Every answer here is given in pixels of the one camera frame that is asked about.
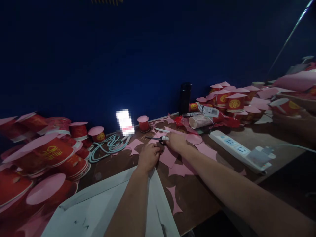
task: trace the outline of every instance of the barcode label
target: barcode label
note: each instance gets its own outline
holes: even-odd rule
[[[199,105],[198,108],[205,116],[215,117],[215,118],[218,117],[218,114],[219,114],[219,110],[218,109],[215,109],[215,108],[212,108],[212,107],[203,106],[203,105]]]

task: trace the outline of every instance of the black thermos bottle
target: black thermos bottle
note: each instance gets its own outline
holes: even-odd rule
[[[181,84],[180,101],[179,101],[179,116],[189,112],[189,103],[191,96],[191,82]]]

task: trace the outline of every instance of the white power strip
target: white power strip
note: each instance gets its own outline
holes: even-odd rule
[[[209,137],[216,143],[218,143],[221,147],[223,147],[226,151],[228,151],[231,155],[233,155],[237,160],[247,165],[255,173],[266,174],[265,170],[272,166],[269,162],[262,166],[255,164],[249,157],[247,157],[251,152],[249,149],[219,130],[211,132],[209,134]]]

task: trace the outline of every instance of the large white paper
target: large white paper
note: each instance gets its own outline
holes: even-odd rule
[[[136,167],[78,192],[55,211],[42,237],[103,237]],[[149,181],[146,236],[180,236],[156,169]]]

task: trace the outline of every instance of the blue backdrop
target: blue backdrop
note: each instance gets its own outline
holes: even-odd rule
[[[182,82],[194,101],[265,80],[308,0],[100,2],[2,1],[1,118],[39,111],[109,133],[119,109],[176,112]]]

